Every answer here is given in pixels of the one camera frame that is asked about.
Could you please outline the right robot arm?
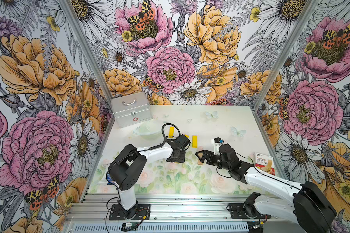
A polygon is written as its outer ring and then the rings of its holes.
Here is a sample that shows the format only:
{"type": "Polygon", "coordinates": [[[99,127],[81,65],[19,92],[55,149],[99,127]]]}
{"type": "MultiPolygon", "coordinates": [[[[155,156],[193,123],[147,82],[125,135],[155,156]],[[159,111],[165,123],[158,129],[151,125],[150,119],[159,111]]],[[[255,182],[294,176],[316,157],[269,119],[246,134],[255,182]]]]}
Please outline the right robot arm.
{"type": "Polygon", "coordinates": [[[239,154],[229,144],[215,144],[218,152],[196,152],[201,163],[225,169],[231,178],[263,189],[276,198],[252,194],[245,205],[252,213],[271,215],[297,223],[307,233],[329,233],[336,210],[322,191],[312,182],[298,183],[276,177],[257,169],[253,164],[239,159],[239,154]]]}

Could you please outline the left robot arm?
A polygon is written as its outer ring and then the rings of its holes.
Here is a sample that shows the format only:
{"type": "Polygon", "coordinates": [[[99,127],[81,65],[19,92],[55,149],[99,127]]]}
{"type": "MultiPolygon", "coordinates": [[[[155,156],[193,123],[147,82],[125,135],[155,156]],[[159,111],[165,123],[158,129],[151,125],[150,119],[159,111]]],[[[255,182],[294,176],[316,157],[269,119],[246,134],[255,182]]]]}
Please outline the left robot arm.
{"type": "Polygon", "coordinates": [[[118,216],[132,219],[139,207],[135,196],[134,185],[148,162],[165,159],[169,163],[184,163],[186,150],[190,140],[185,135],[175,138],[164,138],[156,146],[136,148],[132,144],[126,145],[108,167],[108,174],[112,183],[118,188],[118,216]]]}

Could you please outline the red bandage box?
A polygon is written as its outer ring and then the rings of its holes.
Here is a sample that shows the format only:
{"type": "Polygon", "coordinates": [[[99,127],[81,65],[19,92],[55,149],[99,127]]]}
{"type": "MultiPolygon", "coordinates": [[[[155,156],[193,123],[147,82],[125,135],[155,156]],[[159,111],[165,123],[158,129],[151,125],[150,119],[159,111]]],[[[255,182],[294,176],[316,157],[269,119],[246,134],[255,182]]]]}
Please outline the red bandage box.
{"type": "Polygon", "coordinates": [[[270,155],[256,152],[254,166],[266,173],[275,175],[274,158],[270,155]]]}

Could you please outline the silver metal case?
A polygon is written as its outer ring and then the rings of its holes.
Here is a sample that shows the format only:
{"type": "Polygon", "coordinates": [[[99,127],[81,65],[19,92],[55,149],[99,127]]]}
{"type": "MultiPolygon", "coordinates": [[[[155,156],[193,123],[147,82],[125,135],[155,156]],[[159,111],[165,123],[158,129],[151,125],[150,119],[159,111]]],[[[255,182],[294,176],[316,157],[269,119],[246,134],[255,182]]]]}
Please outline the silver metal case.
{"type": "Polygon", "coordinates": [[[144,92],[111,100],[115,121],[120,128],[152,119],[150,104],[144,92]]]}

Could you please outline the blue tissue packet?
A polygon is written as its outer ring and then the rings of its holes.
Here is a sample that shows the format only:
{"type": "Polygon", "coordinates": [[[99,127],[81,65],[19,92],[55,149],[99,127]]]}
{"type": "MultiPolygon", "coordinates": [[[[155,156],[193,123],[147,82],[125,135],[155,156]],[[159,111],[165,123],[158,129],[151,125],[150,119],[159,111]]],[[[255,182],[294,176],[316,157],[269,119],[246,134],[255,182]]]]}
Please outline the blue tissue packet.
{"type": "Polygon", "coordinates": [[[110,174],[108,173],[106,175],[106,181],[107,181],[107,185],[116,185],[115,182],[112,180],[110,174]]]}

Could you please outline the small green circuit board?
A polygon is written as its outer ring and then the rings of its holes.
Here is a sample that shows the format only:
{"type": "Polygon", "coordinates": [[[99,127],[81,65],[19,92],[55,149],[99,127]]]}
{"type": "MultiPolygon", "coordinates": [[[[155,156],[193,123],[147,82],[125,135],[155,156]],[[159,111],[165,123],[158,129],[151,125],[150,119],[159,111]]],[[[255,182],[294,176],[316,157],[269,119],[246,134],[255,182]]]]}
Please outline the small green circuit board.
{"type": "Polygon", "coordinates": [[[121,227],[122,232],[128,232],[128,231],[133,231],[137,228],[137,223],[136,222],[127,222],[123,223],[121,227]]]}

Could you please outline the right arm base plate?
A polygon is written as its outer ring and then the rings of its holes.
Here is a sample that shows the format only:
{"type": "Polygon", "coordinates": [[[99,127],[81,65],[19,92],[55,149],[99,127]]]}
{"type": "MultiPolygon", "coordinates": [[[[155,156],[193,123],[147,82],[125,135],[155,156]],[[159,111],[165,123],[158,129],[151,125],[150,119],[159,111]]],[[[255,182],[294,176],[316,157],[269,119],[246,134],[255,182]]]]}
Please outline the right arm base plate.
{"type": "Polygon", "coordinates": [[[244,203],[230,203],[226,210],[230,213],[232,219],[258,219],[266,221],[271,219],[271,215],[262,215],[252,205],[245,205],[244,203]]]}

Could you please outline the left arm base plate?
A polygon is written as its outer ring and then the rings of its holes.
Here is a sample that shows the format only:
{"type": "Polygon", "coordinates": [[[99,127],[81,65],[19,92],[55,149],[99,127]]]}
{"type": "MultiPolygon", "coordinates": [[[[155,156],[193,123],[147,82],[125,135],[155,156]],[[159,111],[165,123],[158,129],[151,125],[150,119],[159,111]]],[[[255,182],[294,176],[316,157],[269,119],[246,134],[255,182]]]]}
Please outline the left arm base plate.
{"type": "Polygon", "coordinates": [[[114,204],[109,214],[109,220],[149,220],[151,205],[135,204],[129,210],[123,209],[120,204],[114,204]]]}

